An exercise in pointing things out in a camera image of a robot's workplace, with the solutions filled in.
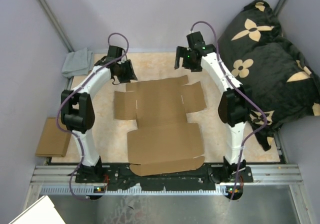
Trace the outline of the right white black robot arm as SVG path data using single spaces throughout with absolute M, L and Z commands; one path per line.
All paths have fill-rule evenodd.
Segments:
M 233 77 L 224 63 L 218 60 L 218 49 L 213 44 L 207 45 L 199 31 L 191 32 L 186 38 L 188 46 L 176 48 L 174 68 L 181 65 L 192 72 L 206 70 L 218 87 L 221 93 L 218 115 L 227 131 L 227 151 L 223 158 L 226 167 L 222 174 L 225 180 L 234 182 L 246 167 L 242 144 L 250 109 L 247 98 L 252 90 Z

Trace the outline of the brown cardboard box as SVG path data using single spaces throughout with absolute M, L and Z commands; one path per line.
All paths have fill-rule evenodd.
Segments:
M 204 163 L 204 142 L 198 123 L 189 113 L 207 107 L 200 82 L 187 75 L 127 83 L 114 93 L 114 117 L 134 120 L 127 133 L 130 170 L 138 176 L 199 169 Z

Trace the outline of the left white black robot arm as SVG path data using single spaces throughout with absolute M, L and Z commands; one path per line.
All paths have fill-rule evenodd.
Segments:
M 110 46 L 107 55 L 95 63 L 91 73 L 80 84 L 61 93 L 60 120 L 73 136 L 80 154 L 75 172 L 92 182 L 99 182 L 104 176 L 101 157 L 93 139 L 92 128 L 96 119 L 93 99 L 110 80 L 118 79 L 121 84 L 137 80 L 127 52 L 127 48 Z

